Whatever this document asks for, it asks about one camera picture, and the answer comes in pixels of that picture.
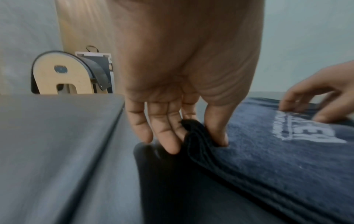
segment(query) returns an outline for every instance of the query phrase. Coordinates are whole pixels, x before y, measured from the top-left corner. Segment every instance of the finger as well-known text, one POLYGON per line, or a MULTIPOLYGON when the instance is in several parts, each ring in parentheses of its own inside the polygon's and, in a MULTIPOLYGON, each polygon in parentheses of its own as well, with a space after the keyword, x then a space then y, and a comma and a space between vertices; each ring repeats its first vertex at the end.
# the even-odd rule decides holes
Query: finger
POLYGON ((170 154, 177 154, 181 148, 181 140, 172 130, 167 112, 168 103, 147 103, 147 111, 151 127, 161 145, 170 154))
POLYGON ((321 103, 318 104, 317 108, 324 108, 327 106, 329 103, 337 99, 341 95, 340 91, 333 91, 325 96, 325 98, 321 101, 321 103))
POLYGON ((310 78, 294 85, 285 93, 279 103, 279 110, 294 111, 297 101, 300 100, 303 95, 319 95, 331 90, 332 88, 327 86, 327 82, 324 82, 319 75, 311 76, 310 78))
POLYGON ((184 137, 187 134, 187 130, 181 124, 182 118, 180 114, 182 106, 182 99, 177 99, 169 102, 167 116, 172 127, 172 130, 177 135, 177 137, 184 141, 184 137))
POLYGON ((354 91, 343 93, 320 110, 313 120, 322 123, 336 122, 352 112, 354 112, 354 91))
POLYGON ((153 140, 153 133, 144 113, 145 103, 134 102, 125 97, 125 111, 135 134, 145 143, 153 140))
POLYGON ((185 94, 182 99, 182 117, 183 119, 198 120, 196 104, 200 98, 198 93, 185 94))
POLYGON ((309 107, 309 103, 313 98, 314 98, 314 95, 312 95, 312 94, 302 95, 300 100, 296 103, 296 107, 295 107, 294 111, 296 113, 304 112, 309 107))
POLYGON ((204 114, 204 124, 212 139, 220 146, 229 144, 226 134, 226 125, 228 124, 237 104, 228 104, 225 106, 214 106, 208 104, 204 114))

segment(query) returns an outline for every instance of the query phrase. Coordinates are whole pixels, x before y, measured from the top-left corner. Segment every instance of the hand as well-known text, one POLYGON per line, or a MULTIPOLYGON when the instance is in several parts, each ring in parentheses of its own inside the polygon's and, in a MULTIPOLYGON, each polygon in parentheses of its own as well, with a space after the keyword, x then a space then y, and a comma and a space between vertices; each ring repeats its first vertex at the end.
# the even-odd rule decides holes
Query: hand
POLYGON ((171 154, 207 103, 204 123, 228 144, 226 125, 247 95, 260 52, 262 0, 107 0, 117 39, 129 122, 146 143, 153 132, 171 154), (144 108, 147 103, 147 114, 144 108))
POLYGON ((301 113, 315 95, 329 93, 319 104, 313 120, 331 123, 354 112, 354 61, 324 68, 291 87, 281 100, 279 110, 301 113))

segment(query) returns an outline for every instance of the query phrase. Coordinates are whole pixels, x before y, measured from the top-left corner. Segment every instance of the blue fabric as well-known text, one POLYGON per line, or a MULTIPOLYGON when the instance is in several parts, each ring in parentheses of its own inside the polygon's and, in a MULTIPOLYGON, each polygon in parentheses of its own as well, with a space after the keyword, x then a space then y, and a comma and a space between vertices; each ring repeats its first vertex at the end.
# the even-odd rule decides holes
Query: blue fabric
POLYGON ((184 120, 189 157, 299 223, 354 223, 354 123, 321 124, 277 110, 279 101, 246 99, 228 124, 229 147, 184 120))

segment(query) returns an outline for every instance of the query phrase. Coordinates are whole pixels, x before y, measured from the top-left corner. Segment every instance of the gray leather surface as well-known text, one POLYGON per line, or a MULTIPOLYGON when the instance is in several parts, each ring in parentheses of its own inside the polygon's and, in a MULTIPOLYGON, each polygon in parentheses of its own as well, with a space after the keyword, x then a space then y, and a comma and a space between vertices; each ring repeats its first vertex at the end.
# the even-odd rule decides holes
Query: gray leather surface
POLYGON ((104 152, 116 95, 0 97, 0 223, 67 223, 104 152))
POLYGON ((183 154, 171 156, 154 144, 139 144, 123 113, 72 223, 286 222, 190 164, 183 154))

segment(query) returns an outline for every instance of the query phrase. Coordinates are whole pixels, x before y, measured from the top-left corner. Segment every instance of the white logo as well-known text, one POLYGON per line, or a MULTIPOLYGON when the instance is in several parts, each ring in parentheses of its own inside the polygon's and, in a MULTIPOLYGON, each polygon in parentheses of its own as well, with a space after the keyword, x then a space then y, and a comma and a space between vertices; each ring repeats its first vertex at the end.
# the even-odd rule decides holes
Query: white logo
POLYGON ((328 124, 307 120, 301 115, 277 111, 273 122, 273 134, 282 140, 307 140, 312 142, 347 143, 337 138, 328 124))

